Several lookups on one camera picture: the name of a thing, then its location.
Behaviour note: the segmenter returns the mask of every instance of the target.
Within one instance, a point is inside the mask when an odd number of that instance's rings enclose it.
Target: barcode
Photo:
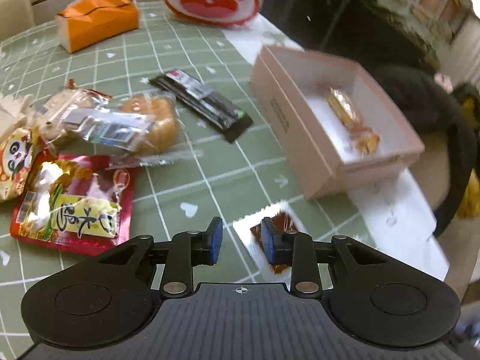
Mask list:
[[[200,100],[204,97],[210,96],[213,93],[213,90],[210,89],[207,85],[199,85],[188,88],[187,92],[196,99]]]
[[[50,110],[49,110],[47,107],[45,107],[45,105],[42,105],[42,106],[40,107],[40,109],[38,110],[38,113],[39,113],[40,115],[42,115],[42,116],[45,116],[45,115],[48,114],[49,112],[50,112]]]
[[[16,223],[23,223],[30,212],[30,207],[32,206],[33,199],[35,199],[35,192],[27,192],[25,199],[23,200],[22,205],[20,206],[20,211],[17,214]]]
[[[111,123],[103,132],[102,138],[117,140],[119,142],[129,142],[134,134],[135,132],[131,130],[130,126],[120,123]]]

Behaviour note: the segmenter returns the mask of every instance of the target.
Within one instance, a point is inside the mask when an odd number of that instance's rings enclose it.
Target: pink box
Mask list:
[[[396,176],[424,146],[377,82],[351,60],[315,51],[264,46],[250,84],[282,144],[306,199]],[[364,158],[318,84],[341,89],[381,141]]]

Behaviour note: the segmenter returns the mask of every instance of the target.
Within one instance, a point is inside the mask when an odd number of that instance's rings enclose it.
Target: label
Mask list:
[[[273,98],[272,100],[270,100],[270,105],[272,106],[272,109],[274,110],[275,114],[277,115],[277,118],[278,120],[280,121],[282,127],[283,127],[283,130],[285,133],[289,132],[290,130],[290,123],[288,121],[288,119],[285,117],[285,114],[283,113],[282,111],[282,108],[280,107],[280,105],[277,103],[277,101],[275,100],[275,98]]]
[[[59,232],[114,238],[117,235],[119,206],[106,199],[59,195],[50,214],[50,225]]]
[[[136,132],[132,131],[131,126],[120,123],[109,123],[102,132],[101,138],[128,143],[135,134]]]
[[[35,192],[27,192],[25,194],[25,198],[20,206],[20,210],[17,214],[17,219],[15,220],[16,223],[23,223],[27,219],[27,215],[30,212],[30,208],[32,206],[32,202],[35,199],[37,194]]]
[[[214,91],[205,84],[185,73],[183,70],[176,69],[165,74],[175,82],[185,88],[187,93],[197,100],[210,96]]]

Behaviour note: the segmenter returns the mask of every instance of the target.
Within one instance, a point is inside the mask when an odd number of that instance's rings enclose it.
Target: red snack package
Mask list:
[[[107,156],[37,156],[10,234],[63,251],[97,255],[129,239],[133,169],[105,170]]]

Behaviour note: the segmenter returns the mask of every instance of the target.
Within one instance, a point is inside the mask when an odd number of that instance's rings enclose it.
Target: yellow object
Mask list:
[[[139,13],[133,0],[77,0],[56,20],[61,44],[74,53],[138,28]]]
[[[459,218],[475,218],[480,216],[480,182],[475,170],[472,170],[465,194],[457,211]]]
[[[76,195],[59,195],[52,210],[52,227],[60,232],[70,231],[114,238],[117,234],[117,204],[106,199]]]
[[[462,104],[462,112],[472,128],[477,129],[480,127],[479,121],[475,117],[475,99],[473,97],[470,96],[465,99]]]

